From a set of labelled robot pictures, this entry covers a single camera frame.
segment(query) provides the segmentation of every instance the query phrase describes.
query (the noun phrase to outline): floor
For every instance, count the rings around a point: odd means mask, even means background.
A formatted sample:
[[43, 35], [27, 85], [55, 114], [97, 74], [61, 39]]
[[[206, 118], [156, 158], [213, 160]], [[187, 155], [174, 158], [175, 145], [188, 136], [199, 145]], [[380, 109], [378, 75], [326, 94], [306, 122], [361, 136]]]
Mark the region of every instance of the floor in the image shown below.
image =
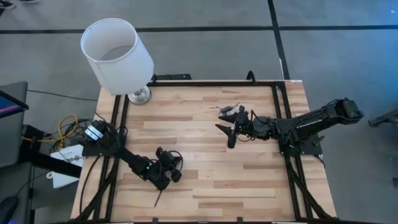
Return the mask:
[[[364, 222], [398, 219], [398, 190], [392, 185], [398, 130], [370, 128], [367, 122], [398, 108], [398, 2], [277, 0], [273, 15], [272, 0], [12, 1], [17, 7], [0, 16], [2, 85], [25, 80], [30, 90], [96, 99], [100, 85], [81, 53], [81, 33], [99, 19], [118, 17], [137, 28], [154, 28], [139, 35], [156, 74], [242, 79], [252, 70], [257, 79], [303, 80], [313, 110], [335, 98], [355, 100], [365, 114], [360, 123], [321, 133], [337, 215]], [[206, 26], [232, 28], [153, 32]], [[47, 132], [66, 114], [92, 118], [96, 106], [35, 92], [28, 92], [27, 104], [25, 123]], [[49, 180], [37, 179], [35, 222], [68, 220], [75, 190], [76, 185], [51, 190]]]

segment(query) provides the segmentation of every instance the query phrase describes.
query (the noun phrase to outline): lamp shade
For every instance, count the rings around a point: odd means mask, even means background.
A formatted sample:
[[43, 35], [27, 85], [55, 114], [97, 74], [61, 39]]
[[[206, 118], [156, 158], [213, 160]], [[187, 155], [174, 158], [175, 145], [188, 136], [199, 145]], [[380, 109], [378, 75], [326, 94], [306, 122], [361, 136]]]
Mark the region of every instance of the lamp shade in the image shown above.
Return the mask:
[[122, 19], [102, 19], [90, 25], [80, 46], [99, 84], [112, 95], [137, 91], [154, 74], [154, 61], [135, 28]]

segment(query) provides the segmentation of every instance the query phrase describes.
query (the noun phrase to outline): wooden table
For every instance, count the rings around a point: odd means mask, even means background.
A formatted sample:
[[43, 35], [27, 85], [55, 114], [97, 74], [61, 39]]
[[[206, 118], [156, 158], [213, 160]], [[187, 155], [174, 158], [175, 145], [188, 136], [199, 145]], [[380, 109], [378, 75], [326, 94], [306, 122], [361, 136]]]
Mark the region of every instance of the wooden table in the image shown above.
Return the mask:
[[[286, 87], [292, 115], [308, 112], [303, 83], [286, 81]], [[129, 104], [126, 148], [151, 159], [156, 158], [155, 150], [159, 146], [181, 152], [182, 179], [179, 183], [170, 183], [154, 208], [159, 191], [121, 161], [111, 221], [149, 222], [153, 217], [160, 222], [236, 221], [236, 217], [243, 217], [245, 221], [294, 220], [284, 159], [279, 154], [277, 141], [237, 141], [234, 149], [228, 149], [227, 136], [215, 126], [230, 126], [218, 119], [217, 106], [237, 102], [259, 116], [276, 118], [270, 87], [151, 87], [151, 91], [148, 104]], [[279, 100], [284, 111], [280, 93]], [[113, 103], [114, 97], [102, 89], [97, 111], [108, 122]], [[93, 161], [94, 158], [85, 160], [72, 218], [78, 216], [81, 189]], [[322, 163], [313, 156], [302, 156], [302, 161], [309, 191], [326, 212], [335, 216]], [[102, 159], [88, 179], [84, 207], [98, 189], [101, 166]], [[304, 217], [302, 195], [299, 189], [297, 192]], [[104, 217], [107, 197], [106, 192], [100, 217]]]

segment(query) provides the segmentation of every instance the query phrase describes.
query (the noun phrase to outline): white lamp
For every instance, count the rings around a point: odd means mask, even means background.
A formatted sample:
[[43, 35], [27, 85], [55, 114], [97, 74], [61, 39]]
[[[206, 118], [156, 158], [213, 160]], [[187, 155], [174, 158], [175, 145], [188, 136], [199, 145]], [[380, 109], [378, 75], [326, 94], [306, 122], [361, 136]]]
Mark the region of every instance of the white lamp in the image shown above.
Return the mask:
[[154, 74], [154, 61], [130, 23], [97, 21], [83, 33], [80, 46], [99, 84], [110, 94], [128, 94], [136, 105], [150, 100], [146, 85]]

